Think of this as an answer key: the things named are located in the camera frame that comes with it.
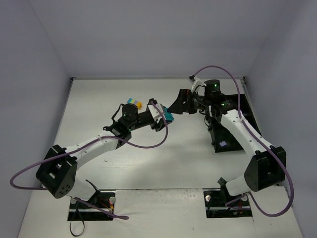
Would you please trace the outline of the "teal long lego brick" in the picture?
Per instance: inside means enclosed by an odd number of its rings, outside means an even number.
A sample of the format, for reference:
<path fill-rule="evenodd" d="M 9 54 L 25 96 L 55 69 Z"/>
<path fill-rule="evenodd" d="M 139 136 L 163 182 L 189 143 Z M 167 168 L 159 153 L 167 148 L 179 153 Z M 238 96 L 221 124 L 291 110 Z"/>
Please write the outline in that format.
<path fill-rule="evenodd" d="M 165 120 L 168 124 L 172 123 L 174 121 L 174 117 L 173 117 L 172 113 L 168 112 L 167 107 L 164 107 L 164 117 L 165 117 Z"/>

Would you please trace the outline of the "purple square lego brick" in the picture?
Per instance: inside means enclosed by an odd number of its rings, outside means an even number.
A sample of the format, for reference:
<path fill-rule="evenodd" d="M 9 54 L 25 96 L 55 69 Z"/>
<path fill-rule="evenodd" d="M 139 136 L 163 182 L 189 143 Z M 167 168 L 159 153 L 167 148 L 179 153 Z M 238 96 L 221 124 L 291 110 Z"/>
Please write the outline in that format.
<path fill-rule="evenodd" d="M 226 146 L 227 146 L 227 143 L 226 143 L 225 141 L 222 141 L 222 142 L 219 143 L 219 145 L 220 145 L 221 147 L 226 147 Z"/>

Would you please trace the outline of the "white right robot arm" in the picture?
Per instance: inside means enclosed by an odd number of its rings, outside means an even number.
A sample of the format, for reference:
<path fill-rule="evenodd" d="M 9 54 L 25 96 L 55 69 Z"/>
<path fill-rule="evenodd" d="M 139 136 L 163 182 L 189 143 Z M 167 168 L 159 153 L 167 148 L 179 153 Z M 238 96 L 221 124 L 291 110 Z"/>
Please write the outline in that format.
<path fill-rule="evenodd" d="M 239 109 L 240 101 L 233 101 L 220 90 L 217 79 L 202 82 L 193 78 L 191 89 L 180 89 L 174 103 L 168 108 L 172 114 L 194 114 L 204 110 L 209 119 L 209 128 L 221 127 L 225 135 L 221 142 L 236 141 L 245 151 L 248 164 L 238 177 L 218 182 L 226 195 L 236 196 L 257 192 L 277 185 L 286 178 L 286 152 L 275 147 L 252 127 Z"/>

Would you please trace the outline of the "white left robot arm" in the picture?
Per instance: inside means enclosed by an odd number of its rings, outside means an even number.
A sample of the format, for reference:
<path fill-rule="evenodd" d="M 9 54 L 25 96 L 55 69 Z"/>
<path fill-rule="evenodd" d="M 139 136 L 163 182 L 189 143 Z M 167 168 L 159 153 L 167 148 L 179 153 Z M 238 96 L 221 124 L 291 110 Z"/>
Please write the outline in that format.
<path fill-rule="evenodd" d="M 96 157 L 116 150 L 127 144 L 132 131 L 150 126 L 152 130 L 167 129 L 174 118 L 167 108 L 150 99 L 144 112 L 138 112 L 136 105 L 121 104 L 119 119 L 113 119 L 103 132 L 81 144 L 71 147 L 54 145 L 46 154 L 36 172 L 36 178 L 54 196 L 64 196 L 89 201 L 96 197 L 99 189 L 86 179 L 77 178 L 77 171 Z"/>

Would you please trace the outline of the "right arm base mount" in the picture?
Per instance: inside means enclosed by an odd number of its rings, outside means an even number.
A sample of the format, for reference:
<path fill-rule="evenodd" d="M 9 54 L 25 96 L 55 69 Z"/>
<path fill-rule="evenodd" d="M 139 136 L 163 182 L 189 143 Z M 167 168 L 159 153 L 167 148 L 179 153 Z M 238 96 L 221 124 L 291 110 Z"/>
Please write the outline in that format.
<path fill-rule="evenodd" d="M 206 217 L 208 219 L 252 217 L 246 195 L 230 196 L 218 189 L 203 190 Z"/>

